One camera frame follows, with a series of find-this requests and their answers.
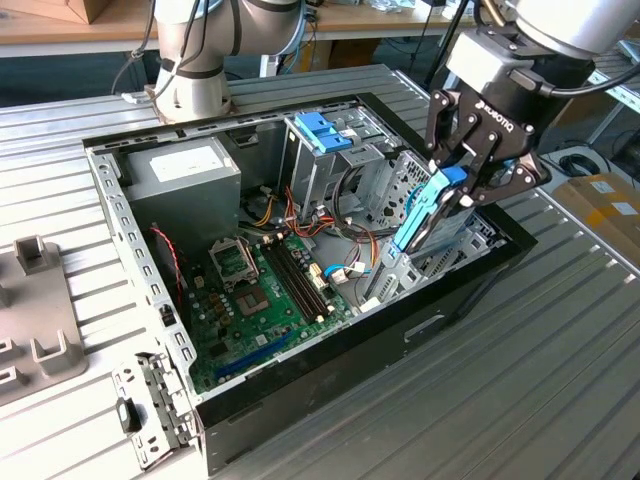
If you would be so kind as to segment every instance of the blue component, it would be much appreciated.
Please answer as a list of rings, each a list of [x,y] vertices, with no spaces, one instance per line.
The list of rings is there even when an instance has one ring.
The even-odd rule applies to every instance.
[[[340,135],[334,124],[318,112],[296,115],[295,124],[322,153],[336,152],[352,146],[351,140]]]
[[[264,357],[271,355],[272,353],[277,352],[282,347],[284,347],[287,339],[292,334],[293,334],[293,330],[283,335],[279,339],[274,340],[270,344],[260,347],[259,349],[249,353],[248,355],[245,355],[244,357],[239,358],[235,362],[231,362],[228,365],[220,367],[218,370],[216,370],[216,377],[221,378],[221,377],[226,377],[227,375],[233,375],[238,370],[242,370],[243,368],[248,367],[252,363],[255,363],[257,360],[260,360]]]
[[[420,225],[436,211],[440,194],[449,187],[459,185],[466,178],[466,172],[460,167],[444,168],[431,176],[411,208],[411,213],[393,237],[393,243],[399,251],[405,251]]]

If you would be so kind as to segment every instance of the aluminum table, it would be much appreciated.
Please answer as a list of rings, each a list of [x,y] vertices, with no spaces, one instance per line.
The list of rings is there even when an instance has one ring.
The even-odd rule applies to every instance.
[[[428,97],[369,66],[232,83],[240,109],[371,91],[420,133]],[[109,237],[80,139],[157,125],[101,97],[0,110],[0,251],[60,245],[90,366],[0,408],[2,478],[140,478],[110,371],[155,348]],[[640,287],[532,191],[507,212],[539,244],[465,320],[225,469],[221,479],[622,478],[640,469]],[[147,474],[203,478],[186,449]]]

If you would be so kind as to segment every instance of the chip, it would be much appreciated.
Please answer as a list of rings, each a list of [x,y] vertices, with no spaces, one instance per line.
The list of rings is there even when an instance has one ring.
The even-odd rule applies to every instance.
[[[233,298],[245,317],[250,317],[271,306],[267,295],[259,285],[237,290],[234,292]]]
[[[224,342],[216,343],[209,348],[209,354],[215,358],[229,351],[229,347]]]

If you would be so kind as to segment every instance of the connector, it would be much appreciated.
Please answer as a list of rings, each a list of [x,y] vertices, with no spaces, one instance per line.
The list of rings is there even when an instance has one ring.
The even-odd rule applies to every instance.
[[[347,278],[347,274],[344,273],[344,268],[339,268],[338,270],[333,272],[331,274],[331,280],[333,280],[333,283],[335,283],[336,285],[341,285],[349,281],[349,279]]]
[[[329,286],[327,282],[325,282],[322,277],[314,277],[313,285],[318,289],[318,291],[322,291]]]
[[[320,265],[318,265],[317,263],[312,263],[311,265],[309,265],[309,273],[313,278],[321,277],[322,269],[320,268]]]

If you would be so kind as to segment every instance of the desk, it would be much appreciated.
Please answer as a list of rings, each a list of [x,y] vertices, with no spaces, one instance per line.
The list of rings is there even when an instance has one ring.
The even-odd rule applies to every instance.
[[[0,10],[0,58],[124,52],[137,48],[148,15],[147,0],[114,0],[91,25]],[[316,38],[339,40],[418,36],[425,11],[384,14],[366,5],[326,4],[319,9]],[[449,21],[432,15],[428,34],[444,33]],[[308,29],[306,39],[310,37]],[[158,48],[155,28],[148,48]]]
[[[381,65],[230,88],[240,111],[371,91],[424,135],[428,96]],[[152,108],[118,97],[0,109],[0,252],[34,233],[60,246],[89,359],[81,376],[0,407],[3,478],[204,478],[193,449],[140,475],[109,377],[157,346],[80,139],[155,125]],[[633,478],[639,282],[542,191],[502,206],[538,245],[467,318],[217,479]]]

